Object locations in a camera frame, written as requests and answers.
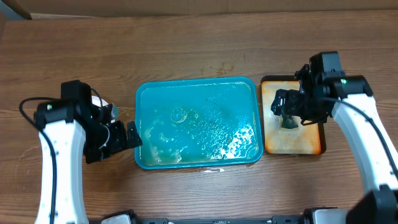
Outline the green yellow scrubbing sponge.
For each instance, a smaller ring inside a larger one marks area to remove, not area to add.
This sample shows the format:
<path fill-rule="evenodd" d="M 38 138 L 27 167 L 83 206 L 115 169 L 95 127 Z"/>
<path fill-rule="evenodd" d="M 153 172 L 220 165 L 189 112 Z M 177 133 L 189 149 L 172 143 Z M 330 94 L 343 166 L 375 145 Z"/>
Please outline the green yellow scrubbing sponge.
<path fill-rule="evenodd" d="M 282 116 L 281 128 L 295 129 L 297 127 L 298 127 L 298 124 L 292 116 L 290 116 L 290 115 Z"/>

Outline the white plate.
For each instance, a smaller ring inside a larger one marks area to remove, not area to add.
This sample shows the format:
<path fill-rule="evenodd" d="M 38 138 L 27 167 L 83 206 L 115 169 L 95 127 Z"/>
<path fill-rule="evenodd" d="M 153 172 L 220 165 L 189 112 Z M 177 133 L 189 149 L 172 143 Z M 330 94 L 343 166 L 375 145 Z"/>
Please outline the white plate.
<path fill-rule="evenodd" d="M 92 96 L 91 102 L 95 108 L 98 108 L 98 116 L 103 123 L 113 123 L 119 115 L 118 107 L 114 103 L 107 103 L 98 96 Z"/>

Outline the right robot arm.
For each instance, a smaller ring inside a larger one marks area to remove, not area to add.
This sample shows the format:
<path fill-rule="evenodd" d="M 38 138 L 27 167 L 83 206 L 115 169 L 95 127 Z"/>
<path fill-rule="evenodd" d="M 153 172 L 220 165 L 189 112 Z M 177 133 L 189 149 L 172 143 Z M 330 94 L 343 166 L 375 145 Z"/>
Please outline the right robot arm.
<path fill-rule="evenodd" d="M 347 76 L 338 52 L 320 52 L 295 72 L 298 90 L 276 91 L 271 111 L 303 125 L 333 118 L 359 168 L 364 197 L 351 210 L 309 208 L 302 223 L 397 223 L 397 150 L 385 130 L 368 81 Z"/>

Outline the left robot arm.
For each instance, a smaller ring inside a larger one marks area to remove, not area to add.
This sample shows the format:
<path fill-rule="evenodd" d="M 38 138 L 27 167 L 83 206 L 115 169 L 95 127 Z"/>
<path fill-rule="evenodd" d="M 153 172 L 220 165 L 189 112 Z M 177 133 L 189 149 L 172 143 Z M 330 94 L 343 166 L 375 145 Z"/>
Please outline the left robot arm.
<path fill-rule="evenodd" d="M 82 163 L 142 145 L 135 123 L 118 121 L 114 104 L 94 104 L 94 92 L 79 80 L 62 83 L 61 97 L 45 100 L 34 113 L 42 148 L 36 223 L 88 223 Z"/>

